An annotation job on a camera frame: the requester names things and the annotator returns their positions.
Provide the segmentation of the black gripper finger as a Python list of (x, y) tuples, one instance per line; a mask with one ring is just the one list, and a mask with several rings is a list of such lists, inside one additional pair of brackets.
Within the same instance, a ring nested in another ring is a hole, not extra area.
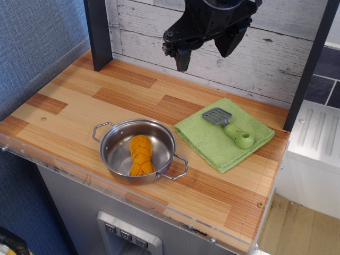
[(247, 28), (232, 29), (214, 39), (215, 45), (223, 58), (229, 56), (243, 39)]
[(175, 61), (176, 67), (179, 72), (186, 72), (189, 67), (189, 62), (191, 59), (191, 51), (190, 50), (182, 50), (177, 49), (175, 51)]

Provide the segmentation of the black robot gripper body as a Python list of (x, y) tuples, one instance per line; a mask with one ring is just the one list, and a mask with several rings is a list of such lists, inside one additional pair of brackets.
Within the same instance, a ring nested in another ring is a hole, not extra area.
[(163, 35), (165, 55), (196, 50), (229, 30), (248, 28), (262, 1), (185, 1), (183, 15)]

